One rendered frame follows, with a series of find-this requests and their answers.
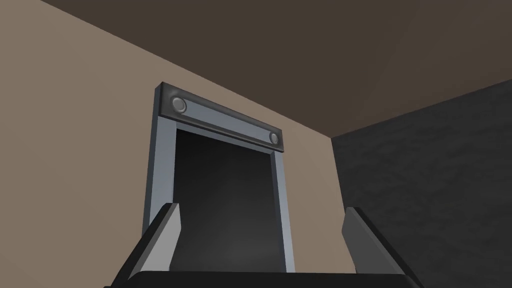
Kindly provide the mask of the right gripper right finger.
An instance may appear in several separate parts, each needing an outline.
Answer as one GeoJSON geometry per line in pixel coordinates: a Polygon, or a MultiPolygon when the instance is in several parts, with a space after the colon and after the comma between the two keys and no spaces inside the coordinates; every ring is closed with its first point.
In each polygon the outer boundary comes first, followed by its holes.
{"type": "Polygon", "coordinates": [[[342,234],[364,285],[419,285],[420,281],[360,207],[347,207],[342,234]]]}

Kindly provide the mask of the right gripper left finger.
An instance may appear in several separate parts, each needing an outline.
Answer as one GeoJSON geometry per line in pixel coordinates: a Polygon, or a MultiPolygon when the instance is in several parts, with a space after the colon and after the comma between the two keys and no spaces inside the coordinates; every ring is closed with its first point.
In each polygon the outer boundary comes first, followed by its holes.
{"type": "Polygon", "coordinates": [[[179,204],[164,204],[114,277],[114,281],[126,282],[142,271],[169,271],[180,232],[179,204]]]}

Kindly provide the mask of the dark door leaf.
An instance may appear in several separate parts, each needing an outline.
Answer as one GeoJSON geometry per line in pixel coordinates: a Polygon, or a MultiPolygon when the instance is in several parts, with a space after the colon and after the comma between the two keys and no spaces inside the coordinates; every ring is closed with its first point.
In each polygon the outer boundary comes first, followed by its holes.
{"type": "Polygon", "coordinates": [[[177,130],[181,231],[170,269],[284,272],[275,200],[270,154],[177,130]]]}

